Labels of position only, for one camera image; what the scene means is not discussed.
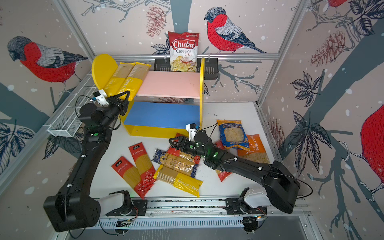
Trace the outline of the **dark blue spaghetti pack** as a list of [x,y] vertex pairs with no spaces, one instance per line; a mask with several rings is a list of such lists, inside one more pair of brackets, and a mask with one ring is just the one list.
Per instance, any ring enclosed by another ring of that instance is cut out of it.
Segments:
[[193,162],[170,155],[167,151],[159,149],[156,150],[152,161],[192,178],[196,177],[197,169],[199,167],[199,164],[194,164]]

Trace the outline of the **yellow spaghetti pack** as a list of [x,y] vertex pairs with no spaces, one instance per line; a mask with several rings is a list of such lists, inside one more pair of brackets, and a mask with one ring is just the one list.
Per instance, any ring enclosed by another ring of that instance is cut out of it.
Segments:
[[130,97],[127,98],[129,101],[132,101],[137,95],[140,87],[142,86],[151,65],[144,63],[135,63],[136,65],[128,75],[126,81],[123,83],[121,89],[118,93],[122,93],[124,91],[130,91]]
[[203,184],[202,181],[191,178],[187,175],[176,172],[172,173],[156,173],[154,175],[156,180],[168,183],[173,187],[182,190],[186,193],[192,194],[196,197],[200,196],[200,187]]
[[119,92],[135,65],[135,63],[120,63],[113,76],[103,88],[108,97],[114,96]]

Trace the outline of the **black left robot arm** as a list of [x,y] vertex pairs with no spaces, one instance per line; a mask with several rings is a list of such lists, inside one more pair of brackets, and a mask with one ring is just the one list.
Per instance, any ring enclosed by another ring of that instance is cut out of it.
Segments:
[[85,125],[82,153],[74,169],[54,196],[43,207],[56,232],[93,227],[101,215],[100,203],[90,197],[91,184],[101,158],[108,149],[113,123],[129,107],[130,91],[106,99],[106,103],[88,103],[75,111]]

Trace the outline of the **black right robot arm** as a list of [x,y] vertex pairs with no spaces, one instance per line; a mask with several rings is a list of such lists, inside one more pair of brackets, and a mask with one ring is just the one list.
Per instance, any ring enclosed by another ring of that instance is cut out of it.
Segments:
[[205,130],[197,132],[193,141],[180,136],[169,139],[169,143],[176,150],[202,157],[213,170],[238,174],[258,183],[274,207],[286,214],[293,212],[300,184],[282,163],[257,163],[235,156],[216,147]]

